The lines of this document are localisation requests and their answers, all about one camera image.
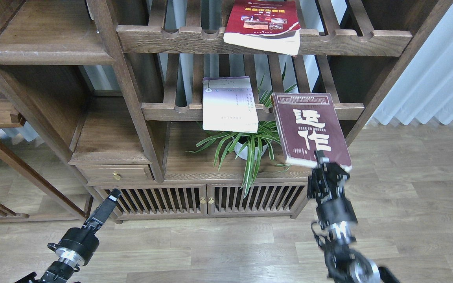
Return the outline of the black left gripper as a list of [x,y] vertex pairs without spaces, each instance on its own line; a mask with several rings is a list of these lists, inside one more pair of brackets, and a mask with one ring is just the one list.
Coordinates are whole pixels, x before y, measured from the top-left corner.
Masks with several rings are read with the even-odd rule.
[[70,267],[87,265],[97,247],[99,240],[95,236],[115,209],[121,191],[114,188],[110,195],[100,204],[81,228],[70,228],[59,243],[48,243],[47,247],[55,252],[60,262]]

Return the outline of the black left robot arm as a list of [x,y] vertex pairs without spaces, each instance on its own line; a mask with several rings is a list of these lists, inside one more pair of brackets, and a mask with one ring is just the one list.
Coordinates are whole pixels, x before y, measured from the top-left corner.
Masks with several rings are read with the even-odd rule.
[[105,224],[120,196],[121,191],[114,188],[80,228],[68,229],[57,244],[48,243],[48,248],[55,252],[58,260],[39,279],[35,278],[36,272],[31,272],[18,283],[65,283],[73,273],[79,272],[79,267],[88,264],[99,246],[95,233]]

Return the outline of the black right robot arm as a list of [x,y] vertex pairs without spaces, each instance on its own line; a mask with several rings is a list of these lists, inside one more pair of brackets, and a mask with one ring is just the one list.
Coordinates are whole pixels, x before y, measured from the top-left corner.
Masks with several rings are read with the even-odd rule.
[[350,248],[356,241],[351,228],[357,224],[354,208],[344,193],[349,174],[321,150],[315,151],[317,166],[308,177],[308,198],[316,199],[322,234],[313,236],[323,251],[328,276],[336,283],[397,283],[398,279],[384,266],[376,265]]

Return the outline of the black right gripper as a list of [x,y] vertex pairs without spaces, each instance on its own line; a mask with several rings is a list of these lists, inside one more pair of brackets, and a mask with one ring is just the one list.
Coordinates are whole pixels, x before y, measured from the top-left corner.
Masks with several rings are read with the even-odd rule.
[[350,175],[337,163],[330,163],[324,151],[315,150],[314,154],[317,164],[308,179],[308,198],[316,199],[320,228],[330,236],[352,236],[357,217],[344,193]]

